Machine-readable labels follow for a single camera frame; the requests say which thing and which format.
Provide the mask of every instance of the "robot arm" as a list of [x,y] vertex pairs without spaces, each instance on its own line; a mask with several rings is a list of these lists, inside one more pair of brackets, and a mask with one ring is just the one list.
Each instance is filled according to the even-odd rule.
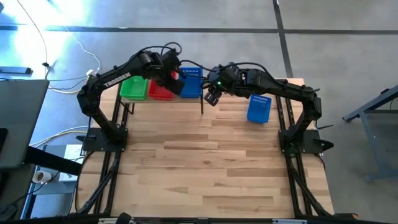
[[114,66],[112,70],[102,75],[89,78],[77,95],[78,102],[81,111],[99,124],[106,142],[117,143],[121,141],[121,135],[116,125],[108,121],[100,110],[102,92],[128,78],[140,76],[144,79],[150,78],[158,85],[179,95],[184,84],[171,76],[172,72],[178,70],[180,64],[178,54],[175,50],[169,50],[163,55],[140,50],[126,63]]
[[[294,85],[287,80],[276,80],[265,69],[264,71],[240,69],[235,63],[230,63],[224,67],[219,65],[213,68],[203,88],[208,88],[209,92],[205,95],[205,100],[213,106],[217,104],[222,93],[245,98],[249,98],[251,94],[270,93],[300,101],[303,104],[303,112],[296,124],[291,125],[289,130],[279,131],[280,147],[285,152],[289,148],[300,148],[306,138],[312,138],[310,141],[318,138],[317,133],[306,131],[312,121],[322,116],[321,99],[316,94],[317,90],[311,87]],[[315,143],[311,144],[320,150]]]

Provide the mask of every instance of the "green basket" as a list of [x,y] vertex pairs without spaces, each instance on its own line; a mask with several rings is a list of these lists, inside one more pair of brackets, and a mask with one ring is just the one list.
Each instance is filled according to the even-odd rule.
[[120,96],[129,100],[145,100],[147,98],[148,80],[132,77],[122,82]]

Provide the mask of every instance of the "wooden table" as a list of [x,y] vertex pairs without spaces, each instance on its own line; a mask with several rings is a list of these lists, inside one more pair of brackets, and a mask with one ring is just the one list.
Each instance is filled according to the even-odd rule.
[[[301,78],[289,82],[304,83]],[[116,93],[117,87],[102,94],[101,109],[109,119]],[[270,97],[267,124],[247,121],[249,100],[236,96],[223,95],[216,107],[205,103],[203,115],[190,103],[136,105],[128,118],[128,147],[122,154],[112,215],[294,217],[285,159],[277,140],[275,97]],[[302,105],[292,101],[292,106],[297,119]],[[80,206],[98,185],[103,155],[94,153],[83,168]],[[333,213],[321,161],[305,154],[303,163],[309,189]],[[304,212],[301,191],[298,195]]]

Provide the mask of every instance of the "concrete floor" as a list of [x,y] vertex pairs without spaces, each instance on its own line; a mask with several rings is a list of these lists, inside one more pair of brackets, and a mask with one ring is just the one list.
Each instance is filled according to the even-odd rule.
[[[36,23],[60,28],[61,25],[277,28],[272,0],[20,1]],[[5,8],[0,13],[0,25],[30,24],[15,1],[2,2]],[[398,1],[395,0],[280,0],[279,4],[285,29],[398,29]],[[0,30],[0,34],[0,52],[3,52],[0,62],[30,66],[34,69],[32,78],[43,78],[40,64],[45,60],[44,48],[34,27],[19,26],[17,31]],[[47,61],[54,63],[49,79],[80,77],[97,67],[96,61],[81,50],[69,33],[43,32],[43,35],[49,55]],[[286,77],[276,32],[74,32],[73,35],[98,56],[103,72],[125,62],[142,47],[177,41],[183,46],[181,58],[207,67],[230,61],[253,61],[266,66],[275,77]],[[385,88],[398,85],[398,35],[286,34],[285,37],[293,76],[303,77],[308,85],[321,88],[323,116],[318,125],[334,124],[321,134],[335,143],[335,147],[325,153],[326,176],[335,212],[355,212],[364,220],[398,223],[397,179],[364,181],[364,174],[375,171],[368,141],[359,120],[346,124],[341,119]],[[67,87],[75,83],[72,80],[52,84]],[[76,96],[49,90],[32,142],[81,125],[87,125],[87,117],[81,114]],[[73,143],[78,143],[73,135],[51,142]],[[391,160],[397,163],[396,155],[391,156]],[[52,200],[54,206],[70,202],[70,198],[64,197],[43,200]],[[49,214],[40,205],[43,203],[37,203],[33,216],[58,215]]]

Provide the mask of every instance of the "blue basket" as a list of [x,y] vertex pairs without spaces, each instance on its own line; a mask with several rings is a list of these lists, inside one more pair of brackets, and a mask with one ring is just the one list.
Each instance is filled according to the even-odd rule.
[[186,74],[194,75],[196,77],[191,77],[186,75],[186,78],[179,76],[179,80],[185,83],[184,88],[181,91],[181,98],[199,98],[203,93],[201,89],[202,81],[202,69],[201,68],[180,68]]
[[264,124],[268,122],[271,110],[271,98],[260,95],[251,95],[248,109],[248,120]]

